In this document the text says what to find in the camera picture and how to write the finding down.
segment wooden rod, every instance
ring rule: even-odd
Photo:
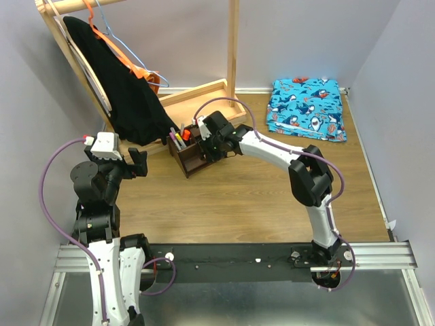
[[[117,3],[125,0],[99,0],[100,5],[109,5],[111,3]],[[88,0],[91,7],[96,7],[95,0]],[[53,3],[60,15],[68,14],[70,12],[78,12],[79,10],[86,9],[86,5],[82,0],[62,0]],[[54,11],[50,4],[44,5],[47,15],[54,16]]]
[[[236,92],[237,40],[239,38],[239,0],[229,0],[228,8],[228,62],[226,80],[227,96],[234,97]]]

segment folded towel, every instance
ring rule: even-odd
[[[267,106],[268,130],[280,134],[346,141],[340,90],[331,79],[281,79]]]

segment brown organizer box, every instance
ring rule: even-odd
[[[201,149],[195,140],[196,137],[200,136],[198,127],[188,126],[186,129],[189,130],[191,134],[190,145],[188,145],[185,149],[178,151],[170,137],[167,137],[167,142],[169,146],[169,153],[175,158],[184,175],[186,178],[188,178],[195,172],[202,170],[212,163],[202,160],[203,155],[201,154]]]

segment orange cloth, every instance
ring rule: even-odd
[[[89,25],[90,28],[94,31],[95,35],[102,39],[106,44],[112,48],[112,50],[116,53],[116,57],[128,68],[130,68],[130,71],[133,72],[137,78],[145,78],[147,82],[152,82],[155,84],[160,83],[160,78],[155,73],[150,73],[146,71],[144,68],[138,67],[135,64],[133,64],[130,59],[124,54],[123,51],[121,51],[112,41],[109,39],[106,35],[102,34],[98,29],[95,28],[94,24],[92,23],[92,19],[94,18],[94,10],[90,6],[88,0],[83,0],[86,7],[88,7],[89,10]],[[159,86],[157,85],[150,85],[150,88],[154,91],[154,93],[157,94]]]

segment gray floor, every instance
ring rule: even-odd
[[[55,325],[90,325],[91,299],[89,276],[67,275]],[[356,272],[335,293],[311,283],[176,283],[140,304],[147,326],[418,325],[399,270]]]

